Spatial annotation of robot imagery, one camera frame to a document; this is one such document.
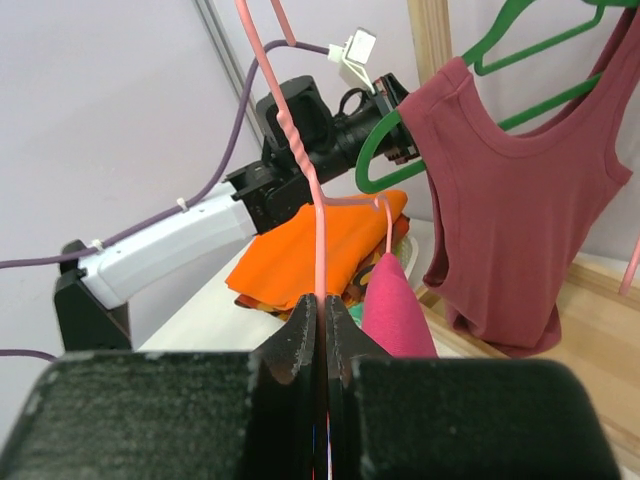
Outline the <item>pink trousers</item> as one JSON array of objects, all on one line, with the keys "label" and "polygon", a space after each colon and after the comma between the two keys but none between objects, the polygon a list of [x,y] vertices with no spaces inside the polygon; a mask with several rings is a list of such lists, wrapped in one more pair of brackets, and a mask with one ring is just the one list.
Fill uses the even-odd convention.
[{"label": "pink trousers", "polygon": [[362,330],[393,357],[438,357],[420,302],[391,253],[385,253],[371,273]]}]

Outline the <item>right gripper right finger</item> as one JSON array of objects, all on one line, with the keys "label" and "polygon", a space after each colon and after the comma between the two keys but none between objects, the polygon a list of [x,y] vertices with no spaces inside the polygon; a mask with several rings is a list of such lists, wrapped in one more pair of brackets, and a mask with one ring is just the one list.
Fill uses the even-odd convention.
[{"label": "right gripper right finger", "polygon": [[394,358],[326,301],[337,479],[617,479],[577,377],[548,360]]}]

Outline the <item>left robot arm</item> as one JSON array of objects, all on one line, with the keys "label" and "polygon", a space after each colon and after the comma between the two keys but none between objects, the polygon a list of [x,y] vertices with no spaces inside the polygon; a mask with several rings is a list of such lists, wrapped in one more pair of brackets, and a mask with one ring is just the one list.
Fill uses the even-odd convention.
[{"label": "left robot arm", "polygon": [[[332,114],[311,76],[281,84],[320,182],[354,168],[371,130],[408,95],[391,73],[373,87],[350,89],[341,100],[358,95],[357,108]],[[273,230],[311,203],[308,181],[277,122],[273,96],[258,101],[257,114],[264,134],[259,160],[227,174],[186,211],[102,253],[61,263],[53,302],[66,351],[131,349],[128,301],[134,294],[203,255]]]}]

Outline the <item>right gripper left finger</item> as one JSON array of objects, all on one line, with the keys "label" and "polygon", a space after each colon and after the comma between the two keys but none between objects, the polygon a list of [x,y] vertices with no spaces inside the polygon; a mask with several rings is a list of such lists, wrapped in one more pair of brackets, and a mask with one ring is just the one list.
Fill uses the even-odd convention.
[{"label": "right gripper left finger", "polygon": [[5,479],[316,479],[316,300],[247,352],[79,352],[43,372]]}]

